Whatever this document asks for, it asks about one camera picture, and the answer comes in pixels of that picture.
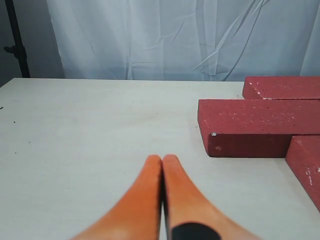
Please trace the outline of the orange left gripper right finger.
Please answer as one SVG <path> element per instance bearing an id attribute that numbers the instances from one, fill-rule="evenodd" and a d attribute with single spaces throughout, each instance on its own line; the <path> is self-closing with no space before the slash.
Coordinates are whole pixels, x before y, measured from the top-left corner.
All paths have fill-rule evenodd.
<path id="1" fill-rule="evenodd" d="M 162 160 L 163 206 L 169 240 L 257 240 L 215 207 L 195 186 L 174 154 Z"/>

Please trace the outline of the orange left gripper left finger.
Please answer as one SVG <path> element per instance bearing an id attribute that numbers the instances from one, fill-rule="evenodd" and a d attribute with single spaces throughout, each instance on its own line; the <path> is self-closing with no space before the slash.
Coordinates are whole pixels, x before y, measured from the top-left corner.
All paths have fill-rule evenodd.
<path id="1" fill-rule="evenodd" d="M 74 240 L 157 240 L 161 224 L 162 159 L 149 155 L 132 186 Z"/>

